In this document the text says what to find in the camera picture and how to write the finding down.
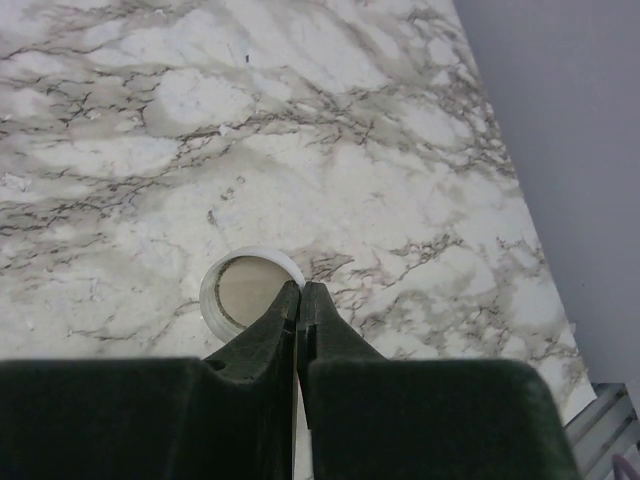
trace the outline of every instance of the marble table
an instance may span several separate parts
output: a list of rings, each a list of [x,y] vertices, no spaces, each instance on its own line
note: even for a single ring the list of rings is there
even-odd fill
[[[206,355],[279,248],[394,358],[594,398],[451,0],[51,0],[0,18],[0,356]]]

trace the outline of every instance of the white marble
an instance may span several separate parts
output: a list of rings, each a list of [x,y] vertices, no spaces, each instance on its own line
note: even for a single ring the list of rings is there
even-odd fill
[[[394,358],[592,398],[451,0],[10,0],[0,355],[206,355],[204,272],[264,244]]]

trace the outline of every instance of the white ring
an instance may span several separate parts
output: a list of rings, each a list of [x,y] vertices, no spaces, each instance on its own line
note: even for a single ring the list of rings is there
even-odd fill
[[[269,260],[282,267],[293,281],[298,284],[300,290],[304,288],[305,284],[304,275],[302,275],[300,267],[287,255],[275,248],[258,245],[242,247],[222,257],[207,271],[202,279],[202,284],[200,285],[200,312],[202,312],[202,318],[204,318],[211,332],[225,343],[242,333],[244,328],[225,317],[216,301],[214,289],[218,280],[220,280],[223,267],[229,261],[238,257],[259,257]]]

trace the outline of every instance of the gray background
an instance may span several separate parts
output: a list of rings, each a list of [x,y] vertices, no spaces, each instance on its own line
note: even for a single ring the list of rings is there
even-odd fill
[[[640,379],[640,2],[455,4],[589,376]]]

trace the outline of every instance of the purple cable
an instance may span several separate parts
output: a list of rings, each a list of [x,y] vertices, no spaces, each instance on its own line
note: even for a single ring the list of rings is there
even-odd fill
[[[629,480],[640,480],[640,475],[634,470],[631,464],[622,455],[613,455],[611,457],[613,463],[613,478],[615,480],[624,480],[626,475]]]

